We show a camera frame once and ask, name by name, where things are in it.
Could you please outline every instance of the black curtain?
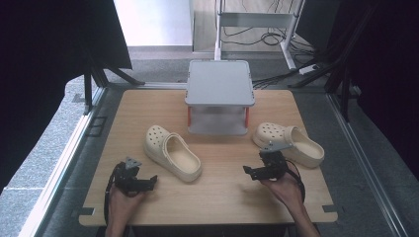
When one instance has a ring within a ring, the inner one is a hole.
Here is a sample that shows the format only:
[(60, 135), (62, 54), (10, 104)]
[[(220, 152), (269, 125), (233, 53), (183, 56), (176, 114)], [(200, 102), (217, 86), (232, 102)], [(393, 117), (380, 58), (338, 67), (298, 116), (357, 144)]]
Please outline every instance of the black curtain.
[(419, 3), (380, 1), (350, 60), (359, 105), (419, 177)]
[(2, 191), (88, 57), (116, 68), (131, 63), (112, 0), (3, 0), (0, 34)]

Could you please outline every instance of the aluminum rail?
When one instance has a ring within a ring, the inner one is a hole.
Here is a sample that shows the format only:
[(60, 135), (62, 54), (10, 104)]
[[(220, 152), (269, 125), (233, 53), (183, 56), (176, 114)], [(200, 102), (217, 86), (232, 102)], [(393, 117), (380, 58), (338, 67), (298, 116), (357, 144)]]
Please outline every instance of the aluminum rail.
[(341, 115), (339, 109), (339, 102), (336, 99), (336, 95), (326, 94), (326, 97), (330, 102), (332, 110), (334, 111), (335, 116), (339, 121), (346, 138), (348, 139), (351, 149), (353, 150), (354, 155), (361, 167), (361, 170), (364, 176), (366, 177), (368, 184), (370, 185), (373, 195), (377, 200), (378, 206), (381, 209), (382, 214), (385, 220), (387, 221), (387, 224), (390, 227), (393, 236), (409, 236), (406, 232), (406, 229), (404, 228), (403, 223), (401, 222), (396, 208), (394, 207), (384, 186), (382, 185), (381, 181), (376, 175), (376, 172), (374, 171), (368, 156), (364, 152), (364, 149), (361, 146), (360, 141), (358, 140), (354, 130)]

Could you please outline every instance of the hand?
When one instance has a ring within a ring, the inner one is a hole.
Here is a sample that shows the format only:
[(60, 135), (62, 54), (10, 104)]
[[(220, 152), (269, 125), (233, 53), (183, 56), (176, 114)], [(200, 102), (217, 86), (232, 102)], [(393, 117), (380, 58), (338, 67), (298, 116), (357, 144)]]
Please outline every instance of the hand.
[[(295, 174), (298, 174), (295, 166), (288, 163), (288, 167)], [(282, 178), (272, 180), (261, 180), (262, 185), (268, 187), (272, 194), (280, 200), (288, 209), (295, 209), (302, 205), (302, 196), (299, 186), (293, 176), (285, 173)]]
[(109, 198), (109, 219), (106, 236), (123, 236), (129, 219), (145, 198), (145, 193), (141, 192), (134, 197), (127, 197), (115, 185), (112, 185)]
[[(289, 163), (288, 166), (290, 170), (297, 174), (294, 165)], [(320, 236), (302, 203), (301, 191), (293, 176), (285, 173), (282, 178), (276, 181), (262, 180), (260, 182), (268, 187), (272, 194), (287, 207), (290, 215), (293, 217), (299, 236)]]

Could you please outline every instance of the wooden tabletop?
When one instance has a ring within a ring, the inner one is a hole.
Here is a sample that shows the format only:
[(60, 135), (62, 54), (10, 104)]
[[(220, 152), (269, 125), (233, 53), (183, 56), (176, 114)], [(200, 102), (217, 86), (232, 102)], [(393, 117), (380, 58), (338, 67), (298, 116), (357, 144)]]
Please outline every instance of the wooden tabletop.
[[(250, 224), (293, 222), (287, 209), (271, 193), (243, 171), (243, 165), (262, 167), (259, 147), (251, 135), (258, 124), (268, 121), (304, 128), (293, 94), (282, 90), (254, 91), (249, 131), (243, 136), (211, 136), (188, 132), (185, 90), (129, 90), (117, 111), (84, 207), (93, 215), (80, 215), (86, 226), (105, 225), (104, 191), (114, 167), (127, 156), (142, 166), (139, 179), (158, 176), (154, 191), (138, 208), (132, 225)], [(186, 184), (143, 152), (145, 133), (157, 124), (179, 133), (201, 159), (202, 175)], [(306, 188), (305, 206), (313, 222), (332, 222), (337, 212), (320, 168), (298, 166)]]

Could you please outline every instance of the crocs clog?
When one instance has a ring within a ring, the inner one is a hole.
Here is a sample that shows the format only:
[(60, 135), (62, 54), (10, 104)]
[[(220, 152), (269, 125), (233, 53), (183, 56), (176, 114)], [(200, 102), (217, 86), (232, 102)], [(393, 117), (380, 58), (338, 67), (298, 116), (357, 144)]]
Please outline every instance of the crocs clog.
[(281, 150), (286, 158), (308, 168), (315, 168), (324, 160), (323, 148), (296, 126), (285, 127), (271, 122), (263, 122), (259, 124), (252, 138), (261, 148), (267, 147), (270, 142), (282, 143), (287, 147)]
[(153, 161), (184, 182), (200, 176), (200, 159), (192, 153), (184, 139), (159, 125), (153, 125), (145, 135), (144, 152)]

